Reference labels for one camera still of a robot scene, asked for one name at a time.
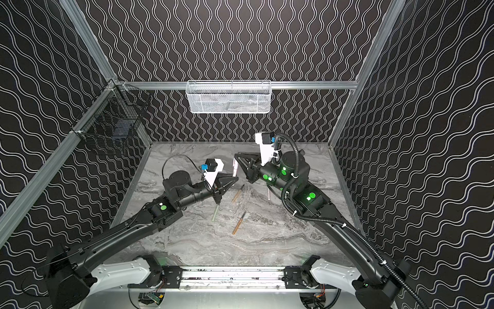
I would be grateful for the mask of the green pen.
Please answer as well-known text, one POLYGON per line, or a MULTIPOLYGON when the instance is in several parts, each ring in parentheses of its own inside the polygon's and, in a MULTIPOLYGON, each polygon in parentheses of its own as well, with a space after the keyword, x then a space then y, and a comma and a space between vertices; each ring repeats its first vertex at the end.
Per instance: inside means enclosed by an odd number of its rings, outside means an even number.
POLYGON ((217 213, 219 211, 219 208, 220 208, 220 204, 217 204, 216 207, 215 207, 213 216, 212 216, 212 221, 215 221, 216 220, 216 217, 217 217, 217 213))

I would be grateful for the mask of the orange pen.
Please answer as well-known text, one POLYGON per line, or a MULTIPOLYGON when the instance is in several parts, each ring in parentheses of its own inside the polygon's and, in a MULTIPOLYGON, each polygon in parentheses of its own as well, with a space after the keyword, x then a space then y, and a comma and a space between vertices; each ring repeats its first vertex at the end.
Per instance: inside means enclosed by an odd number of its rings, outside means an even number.
POLYGON ((246 211, 244 211, 244 213, 242 214, 242 216, 240 217, 239 221, 237 222, 233 232, 232 232, 232 235, 236 235, 236 233, 238 232, 242 222, 244 221, 244 217, 246 215, 246 211))
POLYGON ((240 197, 241 193, 243 192, 243 189, 245 187, 245 184, 241 186, 241 188, 238 190, 238 192, 235 194, 234 198, 232 199, 232 203, 235 203, 238 198, 240 197))

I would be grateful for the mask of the pink pen cap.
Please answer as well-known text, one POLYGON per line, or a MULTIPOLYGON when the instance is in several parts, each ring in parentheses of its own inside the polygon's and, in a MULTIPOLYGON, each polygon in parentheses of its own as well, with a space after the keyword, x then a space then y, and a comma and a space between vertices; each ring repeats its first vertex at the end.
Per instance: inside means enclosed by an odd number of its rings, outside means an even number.
POLYGON ((238 171, 238 167, 239 167, 239 164, 237 162, 236 159, 233 160, 233 164, 232 164, 232 167, 233 167, 233 176, 237 176, 237 171, 238 171))

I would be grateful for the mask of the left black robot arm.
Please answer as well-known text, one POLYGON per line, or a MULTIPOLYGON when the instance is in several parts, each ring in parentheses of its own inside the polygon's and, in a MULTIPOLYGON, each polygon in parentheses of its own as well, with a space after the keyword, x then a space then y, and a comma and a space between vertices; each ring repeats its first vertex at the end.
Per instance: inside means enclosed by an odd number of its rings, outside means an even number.
POLYGON ((85 242, 51 248, 43 276, 52 306, 71 308, 80 303, 96 285, 92 272, 105 260, 166 229, 183 216, 188 206, 208 198, 220 202, 238 180, 231 174, 218 173, 212 184, 205 180, 193 184, 188 172, 176 171, 163 181, 165 192, 130 219, 85 242))

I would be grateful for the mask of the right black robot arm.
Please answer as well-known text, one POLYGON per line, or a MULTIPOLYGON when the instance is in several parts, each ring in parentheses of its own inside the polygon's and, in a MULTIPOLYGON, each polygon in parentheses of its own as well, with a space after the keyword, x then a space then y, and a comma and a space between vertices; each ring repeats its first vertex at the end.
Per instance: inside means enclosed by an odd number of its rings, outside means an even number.
POLYGON ((313 257, 309 273, 317 283, 354 294, 364 308, 390 308, 403 290, 419 308, 427 307, 406 282, 410 265, 406 261, 396 263, 379 252, 343 217, 331 199, 310 182, 311 167, 303 154, 289 151, 278 162, 265 164, 258 153, 237 153, 234 158, 249 182, 262 180, 269 190, 280 195, 291 216, 313 224, 353 263, 352 267, 340 267, 313 257))

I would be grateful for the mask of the white mesh basket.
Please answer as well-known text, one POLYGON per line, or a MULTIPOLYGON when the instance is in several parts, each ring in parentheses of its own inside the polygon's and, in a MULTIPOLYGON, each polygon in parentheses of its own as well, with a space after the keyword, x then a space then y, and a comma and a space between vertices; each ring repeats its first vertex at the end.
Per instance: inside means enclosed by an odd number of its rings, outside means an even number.
POLYGON ((189 80, 185 94, 192 113, 265 114, 271 109, 269 80, 189 80))

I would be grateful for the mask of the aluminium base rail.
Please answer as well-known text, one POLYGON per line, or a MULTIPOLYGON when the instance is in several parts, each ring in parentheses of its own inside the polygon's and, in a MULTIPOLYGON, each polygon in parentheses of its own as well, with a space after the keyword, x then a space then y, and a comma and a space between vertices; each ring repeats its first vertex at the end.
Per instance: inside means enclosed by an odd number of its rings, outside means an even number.
MULTIPOLYGON (((125 263, 103 264, 91 272, 96 282, 90 287, 90 294, 112 288, 123 288, 130 284, 143 283, 153 270, 161 270, 163 265, 153 266, 143 259, 125 263)), ((368 275, 356 267, 330 263, 323 259, 301 266, 320 284, 328 284, 343 290, 355 292, 352 283, 363 278, 369 285, 383 283, 384 276, 372 270, 368 275)), ((281 280, 285 267, 181 267, 183 274, 179 288, 162 288, 178 292, 198 292, 200 290, 303 290, 309 288, 285 288, 281 280)))

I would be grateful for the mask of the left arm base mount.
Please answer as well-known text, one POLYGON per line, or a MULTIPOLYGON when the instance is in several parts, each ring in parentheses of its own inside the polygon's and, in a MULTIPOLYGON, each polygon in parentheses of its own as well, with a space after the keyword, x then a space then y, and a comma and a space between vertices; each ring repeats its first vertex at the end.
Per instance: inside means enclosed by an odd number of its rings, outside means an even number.
POLYGON ((183 269, 179 266, 162 266, 161 270, 153 270, 151 274, 145 278, 143 283, 130 284, 129 288, 179 288, 183 269))

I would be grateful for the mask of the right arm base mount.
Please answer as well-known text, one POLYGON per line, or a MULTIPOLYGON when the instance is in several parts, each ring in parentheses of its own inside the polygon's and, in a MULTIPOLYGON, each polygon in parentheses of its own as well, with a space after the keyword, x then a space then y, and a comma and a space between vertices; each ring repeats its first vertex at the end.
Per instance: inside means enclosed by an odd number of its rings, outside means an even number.
POLYGON ((336 287, 328 284, 323 285, 317 283, 312 275, 302 267, 285 267, 281 280, 284 282, 285 288, 287 289, 323 289, 323 287, 328 289, 337 289, 336 287))

